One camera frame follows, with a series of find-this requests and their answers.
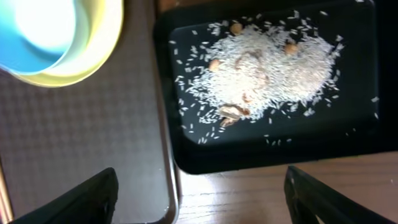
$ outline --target black tray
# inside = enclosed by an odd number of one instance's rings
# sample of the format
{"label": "black tray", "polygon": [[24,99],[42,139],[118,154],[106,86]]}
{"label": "black tray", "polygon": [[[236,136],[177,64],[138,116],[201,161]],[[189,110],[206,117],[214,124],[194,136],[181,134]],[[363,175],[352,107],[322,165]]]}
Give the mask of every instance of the black tray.
{"label": "black tray", "polygon": [[[331,108],[324,101],[318,103],[314,107],[316,113],[310,117],[302,115],[305,111],[302,106],[291,119],[276,112],[272,115],[272,125],[266,117],[254,124],[240,121],[226,128],[224,133],[218,133],[219,139],[208,138],[206,144],[198,144],[197,139],[211,132],[213,126],[217,132],[220,124],[199,124],[198,106],[180,116],[178,99],[183,99],[186,107],[195,101],[174,82],[179,75],[185,75],[185,66],[179,65],[176,59],[185,63],[191,45],[198,46],[203,41],[212,44],[225,37],[227,27],[216,37],[206,30],[210,23],[222,20],[231,23],[235,19],[248,24],[242,16],[254,18],[256,22],[251,23],[255,24],[264,24],[265,20],[276,23],[281,19],[287,21],[286,17],[293,16],[293,10],[298,10],[301,17],[312,18],[312,23],[319,27],[320,36],[328,42],[334,42],[337,34],[344,37],[342,43],[346,47],[335,66],[341,71],[337,83],[340,97]],[[323,16],[320,11],[329,15]],[[281,0],[211,2],[163,14],[154,28],[154,42],[177,165],[188,173],[202,174],[394,150],[387,132],[388,126],[392,127],[387,121],[392,121],[393,114],[383,103],[392,99],[392,95],[384,94],[381,88],[391,85],[390,76],[384,74],[381,79],[378,69],[375,12],[371,1]],[[192,64],[208,66],[203,61]],[[335,94],[326,92],[328,98]],[[375,96],[381,98],[377,103],[371,101]],[[192,134],[188,133],[191,123],[195,132]],[[265,134],[269,134],[270,142],[281,140],[280,146],[268,144]]]}

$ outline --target wooden surface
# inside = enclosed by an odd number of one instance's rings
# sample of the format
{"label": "wooden surface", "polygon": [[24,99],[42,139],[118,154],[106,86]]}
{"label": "wooden surface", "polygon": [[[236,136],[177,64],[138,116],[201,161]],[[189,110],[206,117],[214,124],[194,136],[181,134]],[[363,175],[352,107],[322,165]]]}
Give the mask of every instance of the wooden surface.
{"label": "wooden surface", "polygon": [[[159,12],[211,0],[158,0]],[[398,222],[398,152],[296,164],[351,200]],[[177,224],[292,223],[287,166],[180,176]]]}

